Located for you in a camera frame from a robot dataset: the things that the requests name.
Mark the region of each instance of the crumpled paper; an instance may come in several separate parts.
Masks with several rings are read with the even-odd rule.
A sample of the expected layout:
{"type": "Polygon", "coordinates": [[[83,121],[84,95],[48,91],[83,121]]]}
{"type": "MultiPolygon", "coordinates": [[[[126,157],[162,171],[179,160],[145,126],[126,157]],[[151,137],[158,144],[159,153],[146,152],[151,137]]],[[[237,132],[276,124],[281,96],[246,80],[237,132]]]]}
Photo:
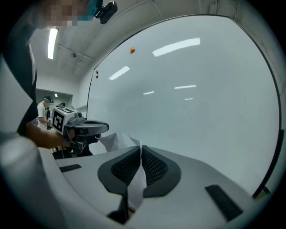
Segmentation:
{"type": "MultiPolygon", "coordinates": [[[[127,148],[130,146],[140,146],[142,149],[142,143],[130,137],[127,134],[119,132],[113,133],[106,137],[99,138],[99,141],[104,145],[107,152],[115,151],[120,148],[127,148]]],[[[137,210],[143,202],[143,190],[147,187],[146,175],[142,165],[140,165],[135,176],[127,188],[128,203],[135,210],[137,210]]]]}

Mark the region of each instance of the ceiling pipe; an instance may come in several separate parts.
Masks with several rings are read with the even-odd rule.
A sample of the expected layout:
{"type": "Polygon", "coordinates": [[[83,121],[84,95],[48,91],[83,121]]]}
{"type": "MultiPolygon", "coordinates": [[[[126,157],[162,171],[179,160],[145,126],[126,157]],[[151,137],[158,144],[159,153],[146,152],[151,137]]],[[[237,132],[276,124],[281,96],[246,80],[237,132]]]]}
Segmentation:
{"type": "Polygon", "coordinates": [[[163,19],[163,16],[162,16],[162,14],[161,14],[161,12],[160,12],[160,10],[159,10],[157,4],[155,3],[155,1],[154,1],[154,0],[151,0],[151,2],[155,5],[155,7],[156,7],[156,9],[157,9],[157,11],[158,11],[158,13],[159,13],[161,19],[163,19]]]}
{"type": "Polygon", "coordinates": [[[74,52],[74,53],[80,55],[81,57],[83,56],[84,58],[89,59],[89,60],[91,60],[91,61],[93,61],[93,62],[95,61],[95,59],[90,58],[90,57],[88,57],[88,56],[86,56],[86,55],[83,55],[82,53],[80,53],[80,52],[78,52],[78,51],[75,51],[75,50],[73,50],[73,49],[71,49],[71,48],[65,47],[64,45],[57,44],[57,46],[60,47],[60,48],[68,49],[68,50],[70,50],[70,51],[72,51],[72,52],[74,52]]]}
{"type": "Polygon", "coordinates": [[[117,15],[113,20],[110,20],[110,21],[106,24],[106,26],[104,26],[104,27],[98,32],[98,34],[91,40],[91,42],[87,45],[87,47],[86,47],[85,51],[83,52],[82,56],[80,57],[79,61],[77,61],[77,64],[81,61],[82,57],[85,56],[86,51],[88,50],[89,46],[93,43],[93,41],[95,40],[95,38],[97,38],[107,26],[109,26],[112,22],[114,22],[115,20],[117,20],[117,19],[118,19],[120,16],[122,16],[123,14],[127,13],[128,11],[132,10],[133,8],[135,8],[135,7],[139,6],[139,5],[142,5],[142,4],[146,3],[146,2],[150,2],[150,0],[146,0],[146,1],[144,1],[144,2],[140,2],[140,3],[135,4],[135,5],[131,6],[130,8],[128,8],[127,10],[123,11],[121,14],[117,15]]]}

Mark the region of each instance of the white plastic surface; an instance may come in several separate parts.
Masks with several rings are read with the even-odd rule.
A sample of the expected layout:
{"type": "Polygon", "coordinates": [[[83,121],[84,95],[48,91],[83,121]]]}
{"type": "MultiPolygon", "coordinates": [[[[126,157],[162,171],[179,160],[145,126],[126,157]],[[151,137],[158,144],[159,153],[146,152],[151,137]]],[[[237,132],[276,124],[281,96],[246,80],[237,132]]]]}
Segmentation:
{"type": "MultiPolygon", "coordinates": [[[[103,136],[118,131],[199,159],[250,195],[255,192],[276,147],[278,99],[263,56],[232,20],[191,16],[164,21],[125,41],[97,70],[88,119],[109,124],[103,136]],[[193,45],[182,48],[185,42],[179,42],[186,40],[193,45]],[[181,49],[153,54],[174,43],[181,49]]],[[[96,154],[97,147],[90,150],[96,154]]]]}

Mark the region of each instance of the white cloth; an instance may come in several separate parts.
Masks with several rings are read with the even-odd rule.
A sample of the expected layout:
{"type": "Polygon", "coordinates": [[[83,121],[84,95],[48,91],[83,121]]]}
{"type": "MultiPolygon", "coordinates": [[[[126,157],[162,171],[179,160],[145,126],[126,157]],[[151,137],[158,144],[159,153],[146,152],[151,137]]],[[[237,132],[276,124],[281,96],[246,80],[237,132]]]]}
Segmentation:
{"type": "MultiPolygon", "coordinates": [[[[37,109],[38,109],[38,118],[42,117],[43,119],[46,120],[45,106],[44,106],[44,104],[42,102],[38,104],[37,109]]],[[[47,124],[46,123],[42,123],[39,120],[38,120],[38,127],[41,128],[41,129],[47,130],[47,124]]]]}
{"type": "MultiPolygon", "coordinates": [[[[131,138],[127,134],[114,133],[106,137],[102,137],[99,141],[105,146],[107,152],[114,151],[120,148],[127,148],[130,146],[140,146],[142,149],[142,143],[139,140],[131,138]]],[[[147,187],[145,171],[140,165],[131,183],[127,187],[128,203],[138,210],[143,202],[143,190],[147,187]]]]}

